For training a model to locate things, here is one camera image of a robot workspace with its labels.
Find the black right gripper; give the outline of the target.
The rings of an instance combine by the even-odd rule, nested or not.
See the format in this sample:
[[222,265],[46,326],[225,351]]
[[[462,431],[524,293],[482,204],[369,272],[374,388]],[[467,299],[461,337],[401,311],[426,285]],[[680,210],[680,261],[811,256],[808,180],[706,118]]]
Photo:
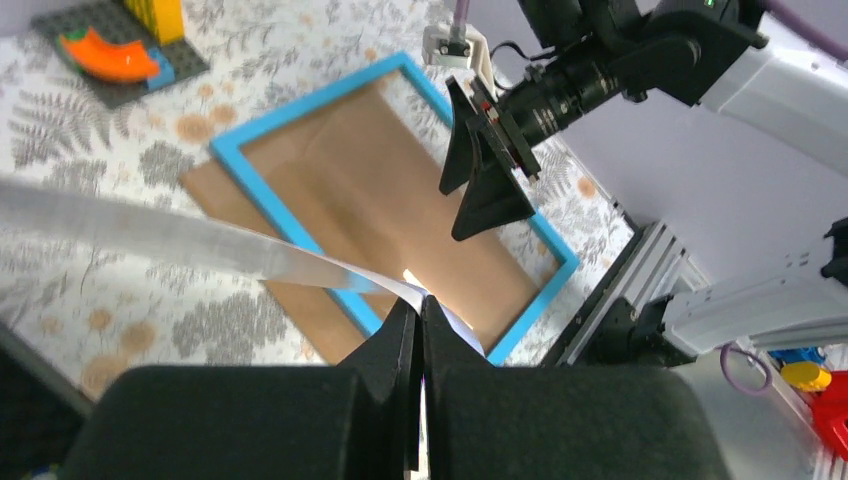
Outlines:
[[526,177],[541,168],[531,150],[617,95],[641,101],[649,90],[690,73],[701,48],[693,39],[653,39],[614,51],[585,39],[532,63],[525,77],[495,96],[479,77],[467,96],[446,81],[453,125],[439,191],[467,184],[452,226],[456,241],[527,220],[535,209],[512,170]]

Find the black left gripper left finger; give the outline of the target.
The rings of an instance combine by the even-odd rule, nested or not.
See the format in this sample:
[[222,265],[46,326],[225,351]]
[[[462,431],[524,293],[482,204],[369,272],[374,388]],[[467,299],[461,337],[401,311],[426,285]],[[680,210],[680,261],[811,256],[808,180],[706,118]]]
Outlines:
[[397,302],[335,366],[130,369],[64,479],[406,479],[417,466],[418,317]]

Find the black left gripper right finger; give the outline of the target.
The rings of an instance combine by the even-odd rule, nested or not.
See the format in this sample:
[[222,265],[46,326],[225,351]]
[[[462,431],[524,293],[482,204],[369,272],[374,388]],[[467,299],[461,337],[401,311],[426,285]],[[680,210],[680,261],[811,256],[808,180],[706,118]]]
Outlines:
[[726,479],[690,386],[653,367],[497,367],[427,297],[421,310],[434,479]]

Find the blue wooden picture frame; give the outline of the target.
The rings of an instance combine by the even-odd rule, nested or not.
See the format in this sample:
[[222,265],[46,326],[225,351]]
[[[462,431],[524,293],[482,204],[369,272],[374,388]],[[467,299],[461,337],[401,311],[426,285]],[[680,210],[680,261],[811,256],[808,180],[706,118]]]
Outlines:
[[[437,90],[436,86],[426,77],[424,71],[407,53],[398,52],[236,127],[210,142],[210,149],[219,163],[222,164],[224,170],[230,174],[247,198],[265,216],[274,231],[282,235],[284,239],[296,246],[317,253],[321,251],[319,245],[299,223],[281,197],[272,191],[270,185],[249,164],[247,157],[241,151],[241,147],[302,117],[317,112],[394,72],[399,72],[406,78],[441,122],[448,127],[453,125],[453,113],[449,100]],[[521,338],[552,304],[556,295],[563,289],[579,266],[577,255],[544,216],[536,213],[529,218],[528,224],[558,261],[559,269],[488,353],[488,360],[495,365],[500,365],[507,359]]]

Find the hot air balloon photo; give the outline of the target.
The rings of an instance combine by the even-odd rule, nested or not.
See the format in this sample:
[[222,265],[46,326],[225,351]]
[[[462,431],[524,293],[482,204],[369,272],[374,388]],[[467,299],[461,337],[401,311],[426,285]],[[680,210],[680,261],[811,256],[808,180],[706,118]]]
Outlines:
[[394,294],[415,311],[427,290],[257,232],[105,197],[53,190],[4,177],[1,225],[52,239],[183,266],[364,294]]

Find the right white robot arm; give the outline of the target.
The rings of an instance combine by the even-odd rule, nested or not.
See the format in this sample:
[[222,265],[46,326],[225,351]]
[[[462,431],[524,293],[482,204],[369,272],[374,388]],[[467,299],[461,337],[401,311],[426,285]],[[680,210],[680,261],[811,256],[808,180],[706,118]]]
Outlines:
[[[453,127],[439,188],[464,190],[458,241],[533,215],[514,171],[533,148],[606,101],[657,89],[766,132],[831,169],[847,170],[847,53],[816,38],[777,1],[525,1],[543,47],[524,79],[495,96],[481,78],[446,83]],[[671,350],[692,359],[741,338],[765,350],[839,343],[847,320],[847,223],[778,266],[649,303],[632,327],[601,333],[603,363]]]

